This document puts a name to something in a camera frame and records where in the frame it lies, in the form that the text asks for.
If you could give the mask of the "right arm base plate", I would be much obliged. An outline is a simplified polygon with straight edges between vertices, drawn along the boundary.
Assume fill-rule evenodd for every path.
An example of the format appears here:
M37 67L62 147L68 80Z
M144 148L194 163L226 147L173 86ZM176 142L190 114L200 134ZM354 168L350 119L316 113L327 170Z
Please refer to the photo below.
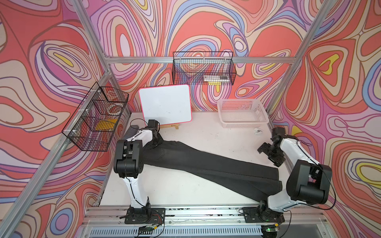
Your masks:
M243 207L243 215L246 223L283 223L285 222L283 213L272 211L269 208Z

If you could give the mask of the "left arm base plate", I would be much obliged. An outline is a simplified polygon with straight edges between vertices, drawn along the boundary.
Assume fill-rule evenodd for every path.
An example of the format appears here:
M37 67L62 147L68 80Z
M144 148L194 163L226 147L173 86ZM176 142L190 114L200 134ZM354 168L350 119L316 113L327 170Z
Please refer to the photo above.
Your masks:
M120 217L125 220L125 224L153 224L161 225L165 221L165 208L133 208L127 210L125 216Z

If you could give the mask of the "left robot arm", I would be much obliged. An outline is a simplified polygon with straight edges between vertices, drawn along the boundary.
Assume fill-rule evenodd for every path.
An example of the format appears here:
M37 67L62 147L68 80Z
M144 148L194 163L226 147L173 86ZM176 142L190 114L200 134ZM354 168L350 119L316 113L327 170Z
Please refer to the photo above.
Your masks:
M116 144L113 170L128 188L131 199L128 214L131 215L151 214L149 198L143 191L138 175L144 168L144 147L150 142L158 145L159 125L156 120L149 120L148 125L142 129L132 125Z

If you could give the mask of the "black long pants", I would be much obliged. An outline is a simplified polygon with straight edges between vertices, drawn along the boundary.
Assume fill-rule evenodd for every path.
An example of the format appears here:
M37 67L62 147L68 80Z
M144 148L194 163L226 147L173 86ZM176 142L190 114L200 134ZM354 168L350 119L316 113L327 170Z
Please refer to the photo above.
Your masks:
M143 148L148 165L185 171L255 201L282 191L277 168L238 161L194 149L179 141L163 141Z

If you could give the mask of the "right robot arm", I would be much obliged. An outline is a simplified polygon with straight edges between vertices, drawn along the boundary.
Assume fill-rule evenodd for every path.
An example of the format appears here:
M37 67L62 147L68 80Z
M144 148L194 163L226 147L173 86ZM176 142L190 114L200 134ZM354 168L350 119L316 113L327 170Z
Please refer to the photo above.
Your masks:
M280 167L288 157L293 169L286 188L261 202L261 212L280 215L290 209L305 205L315 207L325 204L331 187L332 169L314 159L303 147L301 141L285 132L285 128L272 129L272 143L262 144L258 152Z

